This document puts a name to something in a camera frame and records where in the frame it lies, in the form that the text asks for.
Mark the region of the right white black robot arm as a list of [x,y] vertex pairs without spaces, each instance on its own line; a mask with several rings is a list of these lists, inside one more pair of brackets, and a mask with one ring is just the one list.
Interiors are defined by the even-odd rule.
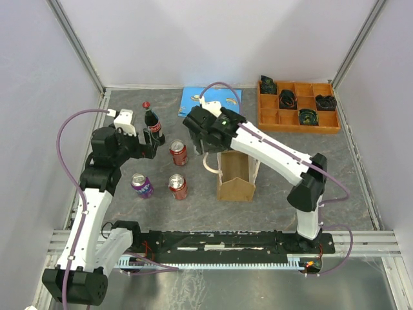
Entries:
[[242,152],[279,173],[291,185],[287,201],[297,214],[297,247],[310,253],[319,246],[318,207],[325,191],[327,159],[293,150],[260,131],[244,116],[221,108],[215,116],[195,106],[183,120],[194,145],[205,152]]

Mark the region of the red cola can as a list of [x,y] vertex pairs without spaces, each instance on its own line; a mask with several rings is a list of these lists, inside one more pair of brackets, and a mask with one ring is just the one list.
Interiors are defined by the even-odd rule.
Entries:
[[169,151],[175,165],[184,166],[187,163],[186,145],[180,139],[171,142]]
[[168,188],[176,200],[184,200],[188,195],[186,179],[180,174],[173,174],[169,178]]

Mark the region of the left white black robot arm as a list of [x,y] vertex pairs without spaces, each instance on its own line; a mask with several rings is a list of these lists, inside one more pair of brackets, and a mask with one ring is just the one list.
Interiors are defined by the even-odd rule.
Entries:
[[148,129],[145,142],[113,125],[93,131],[92,151],[80,180],[79,206],[67,243],[57,264],[45,269],[42,283],[64,309],[70,304],[101,305],[107,291],[108,277],[126,252],[135,252],[143,244],[137,222],[122,221],[102,246],[101,234],[106,210],[121,178],[121,166],[129,159],[152,159],[159,146]]

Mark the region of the brown canvas tote bag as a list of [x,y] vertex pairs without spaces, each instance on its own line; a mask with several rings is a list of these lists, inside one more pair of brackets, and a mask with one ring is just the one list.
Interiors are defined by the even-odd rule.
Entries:
[[223,202],[251,202],[256,190],[256,179],[261,162],[235,150],[216,154],[217,169],[207,163],[208,153],[203,156],[204,168],[217,176],[216,198]]

